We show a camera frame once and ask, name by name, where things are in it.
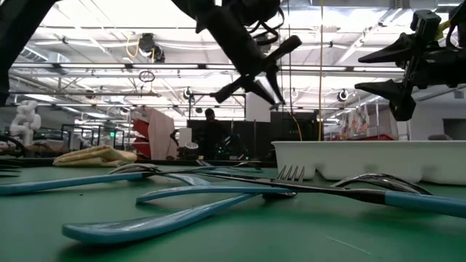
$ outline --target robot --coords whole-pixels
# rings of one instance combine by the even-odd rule
[[[34,130],[41,127],[41,116],[36,114],[36,101],[23,101],[16,108],[17,114],[9,126],[11,136],[22,135],[23,145],[32,145]]]

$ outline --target green table surface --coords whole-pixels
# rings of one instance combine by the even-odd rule
[[[19,178],[0,178],[0,183],[100,175],[109,170],[37,167],[22,169]],[[270,169],[264,176],[276,174]],[[465,219],[325,194],[299,194],[278,202],[257,196],[194,225],[128,245],[83,245],[61,234],[64,223],[167,215],[233,195],[175,196],[135,205],[141,194],[182,185],[155,177],[0,196],[0,261],[393,262],[466,258]],[[424,186],[439,196],[466,199],[463,187]]]

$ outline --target beige towel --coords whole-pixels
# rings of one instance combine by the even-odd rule
[[[136,154],[115,150],[110,146],[96,146],[57,157],[53,164],[59,167],[118,167],[134,163]]]

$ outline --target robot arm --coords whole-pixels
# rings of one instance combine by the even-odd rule
[[[458,27],[459,48],[450,42],[451,33]],[[438,39],[449,28],[446,47],[440,47]],[[393,80],[380,83],[356,84],[357,89],[380,95],[390,102],[390,110],[397,121],[408,121],[413,116],[416,102],[411,96],[414,87],[426,89],[430,85],[446,84],[457,87],[466,83],[466,4],[453,9],[449,21],[441,24],[441,18],[430,10],[414,13],[411,22],[413,34],[402,33],[400,38],[384,49],[359,59],[360,63],[395,62],[405,70],[401,83]]]
[[[221,7],[216,6],[214,0],[172,1],[181,11],[197,21],[197,33],[207,29],[212,34],[241,75],[235,82],[210,96],[222,103],[242,87],[246,92],[257,94],[271,105],[285,104],[277,83],[277,60],[300,46],[301,40],[297,36],[291,36],[266,57],[261,52],[258,42],[245,28],[245,25],[249,26],[255,22],[264,26],[277,12],[283,16],[280,0],[223,0]],[[276,31],[270,32],[277,38]],[[255,77],[262,72],[266,73],[272,90],[266,90],[255,81]],[[278,104],[274,100],[274,94],[279,99]]]

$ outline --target white utensil tray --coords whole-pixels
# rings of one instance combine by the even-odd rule
[[[304,179],[318,169],[341,180],[379,172],[419,182],[466,185],[466,141],[273,142],[278,170],[305,167]]]

